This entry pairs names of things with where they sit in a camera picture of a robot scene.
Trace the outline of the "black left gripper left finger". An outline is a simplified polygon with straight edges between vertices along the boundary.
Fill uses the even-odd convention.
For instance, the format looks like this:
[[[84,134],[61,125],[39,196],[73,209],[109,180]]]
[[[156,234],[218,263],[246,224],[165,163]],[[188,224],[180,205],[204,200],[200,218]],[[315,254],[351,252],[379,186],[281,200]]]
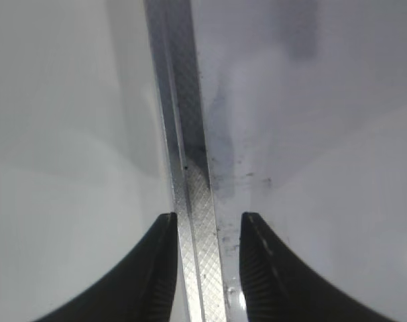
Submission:
[[[161,214],[112,270],[42,321],[169,321],[178,276],[178,219]]]

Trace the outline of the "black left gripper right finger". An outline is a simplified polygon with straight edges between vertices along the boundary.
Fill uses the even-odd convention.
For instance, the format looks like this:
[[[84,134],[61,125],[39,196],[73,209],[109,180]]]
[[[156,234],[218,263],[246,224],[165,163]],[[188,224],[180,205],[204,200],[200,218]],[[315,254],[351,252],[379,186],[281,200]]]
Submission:
[[[389,321],[313,270],[259,213],[241,217],[239,275],[249,321]]]

